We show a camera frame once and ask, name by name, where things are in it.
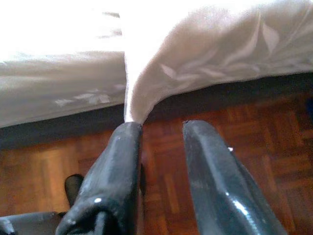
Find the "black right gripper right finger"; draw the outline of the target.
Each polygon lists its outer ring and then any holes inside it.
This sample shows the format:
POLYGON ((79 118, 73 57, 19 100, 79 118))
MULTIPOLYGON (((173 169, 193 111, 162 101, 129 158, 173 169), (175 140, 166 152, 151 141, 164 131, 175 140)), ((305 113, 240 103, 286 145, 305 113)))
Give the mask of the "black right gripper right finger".
POLYGON ((211 124, 184 122, 183 139, 201 235, 287 234, 250 172, 211 124))

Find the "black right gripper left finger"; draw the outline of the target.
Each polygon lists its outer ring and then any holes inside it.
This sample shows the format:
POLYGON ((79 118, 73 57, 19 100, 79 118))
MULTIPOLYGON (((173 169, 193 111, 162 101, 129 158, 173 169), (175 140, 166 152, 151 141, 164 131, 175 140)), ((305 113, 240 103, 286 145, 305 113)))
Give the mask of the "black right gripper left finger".
POLYGON ((135 235, 138 232, 142 126, 126 122, 86 174, 57 235, 135 235))

